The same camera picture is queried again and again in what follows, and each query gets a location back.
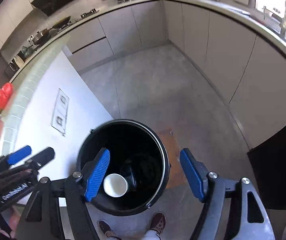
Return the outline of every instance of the metal screw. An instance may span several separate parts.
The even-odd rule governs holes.
[[[80,176],[82,176],[82,173],[80,171],[76,171],[73,173],[73,177],[76,179],[79,178]]]
[[[213,179],[216,179],[218,177],[218,174],[216,174],[215,172],[211,171],[211,172],[209,172],[209,177],[213,178]]]
[[[41,183],[47,183],[48,182],[48,177],[43,177],[39,180]]]
[[[250,183],[250,180],[248,178],[246,178],[246,177],[242,178],[241,180],[242,180],[242,183],[244,183],[244,184],[249,184]]]

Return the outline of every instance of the brown shoe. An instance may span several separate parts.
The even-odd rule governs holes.
[[[116,236],[112,231],[111,227],[103,220],[99,221],[99,227],[106,237]]]
[[[165,228],[165,216],[162,213],[156,213],[152,219],[150,230],[154,230],[162,234]]]

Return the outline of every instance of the brown floor mat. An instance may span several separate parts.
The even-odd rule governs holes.
[[[171,164],[170,177],[166,188],[176,187],[187,183],[183,169],[179,162],[180,148],[172,129],[167,129],[157,133],[162,140]]]

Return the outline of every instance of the blue gripper pad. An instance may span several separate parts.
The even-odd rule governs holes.
[[[8,155],[7,163],[9,165],[14,165],[14,164],[18,163],[20,160],[22,160],[25,157],[27,157],[28,155],[30,155],[31,152],[32,152],[31,147],[26,145],[22,149],[19,149],[18,151],[13,152],[10,155]]]
[[[85,200],[87,202],[90,202],[92,198],[96,197],[109,163],[110,151],[106,148],[102,148],[95,157],[95,159],[91,162],[86,163],[86,165],[82,169],[82,173],[85,169],[87,170],[85,171],[85,174],[88,174],[88,179],[86,181],[86,191],[84,194]]]
[[[188,148],[181,150],[180,163],[193,195],[198,198],[199,201],[204,202],[208,189],[206,175],[209,171],[202,162],[195,160]]]

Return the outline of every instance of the white pants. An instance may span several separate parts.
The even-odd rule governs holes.
[[[115,236],[107,238],[107,240],[120,240],[120,238],[116,238]],[[161,240],[159,234],[154,230],[149,230],[145,233],[145,235],[140,240]]]

